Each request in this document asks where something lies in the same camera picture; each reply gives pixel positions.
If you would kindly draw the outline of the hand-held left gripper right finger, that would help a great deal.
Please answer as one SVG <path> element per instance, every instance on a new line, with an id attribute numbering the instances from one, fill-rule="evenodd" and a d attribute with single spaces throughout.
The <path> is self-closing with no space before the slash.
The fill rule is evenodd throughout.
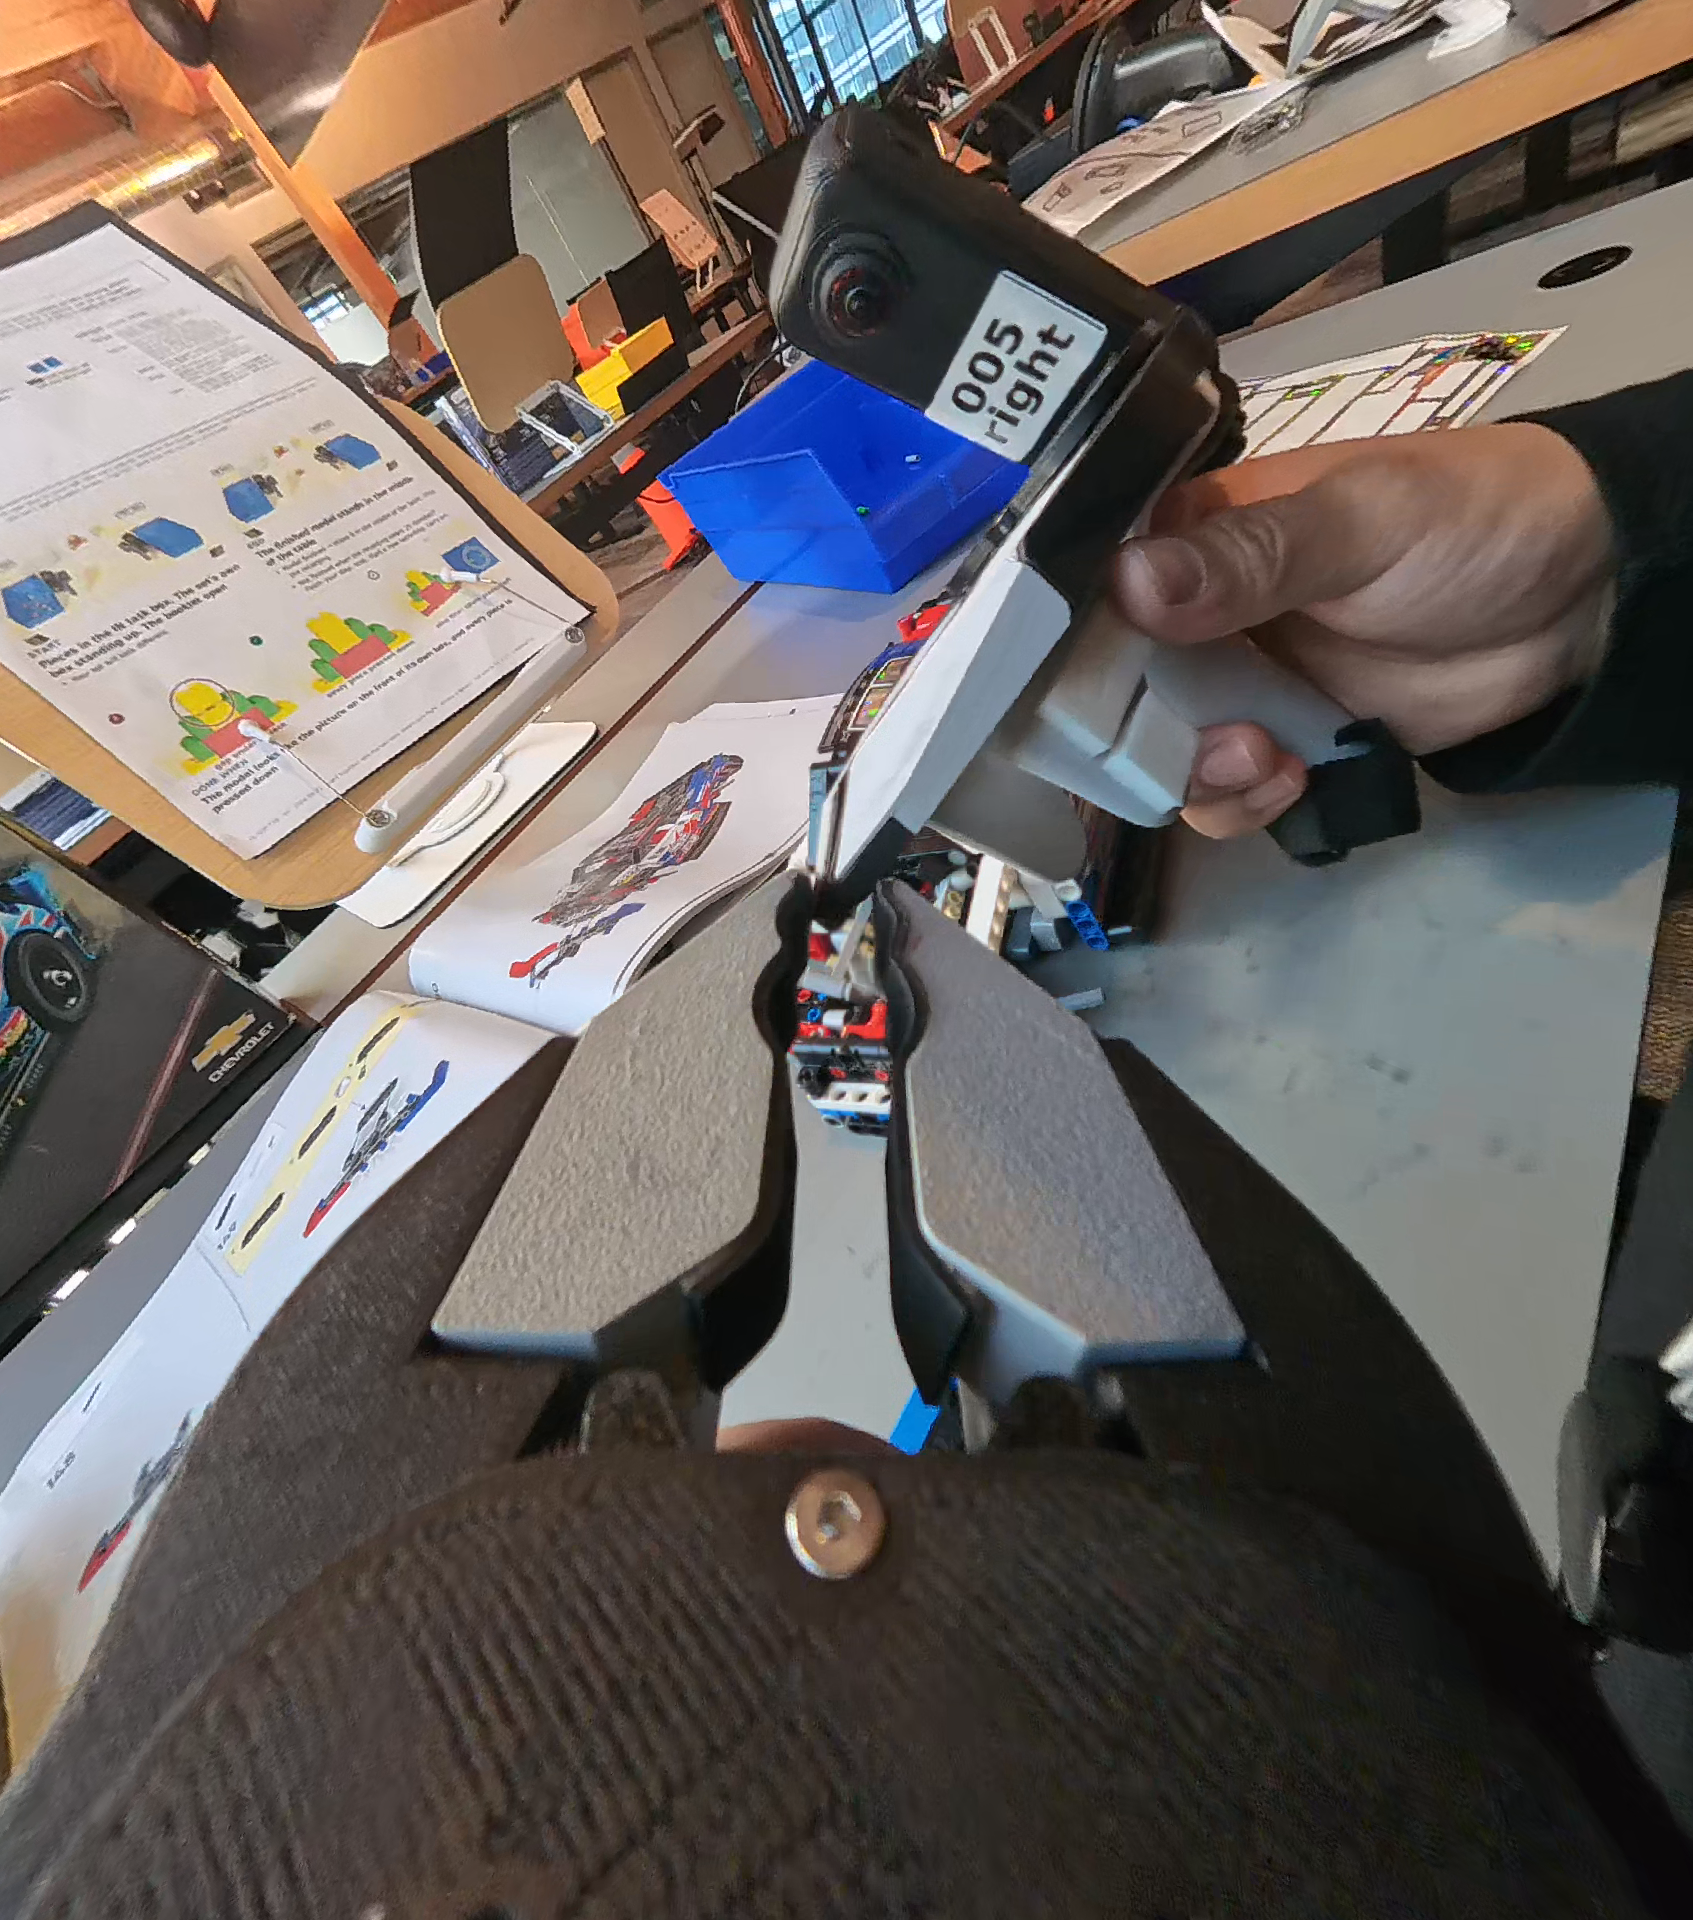
<path id="1" fill-rule="evenodd" d="M 1099 1036 L 927 900 L 879 884 L 886 1278 L 917 1394 L 1244 1361 L 1190 1207 Z"/>

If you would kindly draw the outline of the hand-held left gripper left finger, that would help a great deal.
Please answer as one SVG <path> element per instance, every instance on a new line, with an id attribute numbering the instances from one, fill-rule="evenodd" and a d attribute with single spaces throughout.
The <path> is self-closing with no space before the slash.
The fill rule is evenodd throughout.
<path id="1" fill-rule="evenodd" d="M 808 896 L 761 884 L 578 1036 L 434 1308 L 441 1348 L 649 1367 L 673 1394 L 761 1357 L 787 1296 Z"/>

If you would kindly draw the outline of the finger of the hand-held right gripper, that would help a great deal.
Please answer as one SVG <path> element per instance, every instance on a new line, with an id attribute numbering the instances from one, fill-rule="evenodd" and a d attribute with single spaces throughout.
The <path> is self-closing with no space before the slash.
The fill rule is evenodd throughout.
<path id="1" fill-rule="evenodd" d="M 1071 618 L 1071 602 L 1020 548 L 979 568 L 823 802 L 817 884 L 825 890 L 865 890 L 892 865 L 894 846 L 927 831 Z"/>
<path id="2" fill-rule="evenodd" d="M 1076 798 L 994 748 L 932 806 L 927 831 L 1043 884 L 1071 884 L 1087 859 Z"/>

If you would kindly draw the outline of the partly built toy car model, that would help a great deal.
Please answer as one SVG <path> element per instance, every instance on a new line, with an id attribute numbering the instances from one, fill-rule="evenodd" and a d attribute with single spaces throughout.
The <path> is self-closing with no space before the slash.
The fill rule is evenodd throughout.
<path id="1" fill-rule="evenodd" d="M 845 688 L 817 734 L 808 760 L 808 859 L 825 819 L 825 802 L 845 776 L 845 760 L 909 665 L 954 611 L 947 593 L 932 593 L 894 622 L 886 641 Z M 1076 806 L 1087 850 L 1067 884 L 1027 877 L 998 854 L 982 854 L 946 831 L 909 837 L 894 877 L 927 902 L 946 924 L 972 937 L 1008 963 L 1064 953 L 1071 945 L 1106 953 L 1130 937 L 1113 910 L 1113 877 L 1119 859 L 1119 819 L 1099 819 Z M 837 1130 L 884 1141 L 892 1125 L 892 1033 L 886 998 L 873 983 L 873 937 L 865 905 L 845 910 L 835 926 L 808 926 L 808 963 L 798 983 L 787 1071 L 808 1111 Z"/>

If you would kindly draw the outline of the white stand arm and base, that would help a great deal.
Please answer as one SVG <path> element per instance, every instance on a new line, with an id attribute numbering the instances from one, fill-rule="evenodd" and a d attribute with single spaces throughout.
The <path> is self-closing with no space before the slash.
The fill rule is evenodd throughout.
<path id="1" fill-rule="evenodd" d="M 340 905 L 370 926 L 410 917 L 591 748 L 597 721 L 544 717 L 584 656 L 579 628 L 552 641 L 446 748 L 365 806 L 357 850 L 366 877 Z"/>

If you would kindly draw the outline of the person's right hand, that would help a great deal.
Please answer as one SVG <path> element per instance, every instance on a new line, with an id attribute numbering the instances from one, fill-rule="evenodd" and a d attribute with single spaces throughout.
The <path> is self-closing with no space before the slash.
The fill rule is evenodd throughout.
<path id="1" fill-rule="evenodd" d="M 1562 417 L 1247 458 L 1159 498 L 1106 595 L 1162 647 L 1247 636 L 1452 792 L 1516 792 L 1619 589 Z"/>

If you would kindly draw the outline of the blue plastic storage bin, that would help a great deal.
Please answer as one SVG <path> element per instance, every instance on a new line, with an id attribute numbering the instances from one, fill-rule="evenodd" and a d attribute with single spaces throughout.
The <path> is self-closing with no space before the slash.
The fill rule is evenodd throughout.
<path id="1" fill-rule="evenodd" d="M 749 586 L 898 593 L 1008 508 L 1027 464 L 817 358 L 662 471 Z"/>

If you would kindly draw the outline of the thick open instruction booklet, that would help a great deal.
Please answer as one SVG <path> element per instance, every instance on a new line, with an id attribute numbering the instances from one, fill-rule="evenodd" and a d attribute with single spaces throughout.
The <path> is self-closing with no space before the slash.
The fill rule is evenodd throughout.
<path id="1" fill-rule="evenodd" d="M 209 1402 L 357 1226 L 418 1223 L 418 1167 L 578 1036 L 706 902 L 808 833 L 835 698 L 715 704 L 666 728 L 597 819 L 474 877 L 309 1044 L 232 1186 L 0 1490 L 0 1670 L 48 1721 L 87 1668 Z"/>

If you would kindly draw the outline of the yellow storage bin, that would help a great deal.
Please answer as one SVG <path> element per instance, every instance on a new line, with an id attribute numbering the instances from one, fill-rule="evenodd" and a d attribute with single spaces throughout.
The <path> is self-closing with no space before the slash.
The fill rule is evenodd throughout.
<path id="1" fill-rule="evenodd" d="M 578 373 L 578 394 L 611 421 L 642 409 L 680 366 L 670 318 L 653 318 Z"/>

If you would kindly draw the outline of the plain wooden stand board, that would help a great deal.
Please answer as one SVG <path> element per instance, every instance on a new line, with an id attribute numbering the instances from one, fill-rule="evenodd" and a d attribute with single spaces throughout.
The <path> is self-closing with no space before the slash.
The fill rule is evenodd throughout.
<path id="1" fill-rule="evenodd" d="M 434 303 L 441 346 L 486 431 L 521 423 L 521 403 L 578 381 L 563 307 L 544 264 L 521 252 Z"/>

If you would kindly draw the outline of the colourful sticker sheet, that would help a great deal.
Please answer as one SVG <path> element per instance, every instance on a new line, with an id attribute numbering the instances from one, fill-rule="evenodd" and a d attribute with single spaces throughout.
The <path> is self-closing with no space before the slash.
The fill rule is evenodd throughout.
<path id="1" fill-rule="evenodd" d="M 1244 458 L 1461 427 L 1567 326 L 1417 333 L 1294 373 L 1236 377 Z"/>

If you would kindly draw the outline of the dark toy car box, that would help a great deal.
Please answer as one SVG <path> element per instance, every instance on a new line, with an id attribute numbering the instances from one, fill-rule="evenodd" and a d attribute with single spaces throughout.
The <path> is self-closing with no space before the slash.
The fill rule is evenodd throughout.
<path id="1" fill-rule="evenodd" d="M 0 811 L 0 1331 L 306 1022 Z"/>

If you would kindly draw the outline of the printed instruction sheet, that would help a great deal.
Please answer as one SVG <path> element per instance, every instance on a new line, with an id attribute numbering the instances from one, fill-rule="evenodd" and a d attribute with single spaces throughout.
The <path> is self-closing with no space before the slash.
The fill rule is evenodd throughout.
<path id="1" fill-rule="evenodd" d="M 597 595 L 332 358 L 99 206 L 0 240 L 0 670 L 255 863 Z"/>

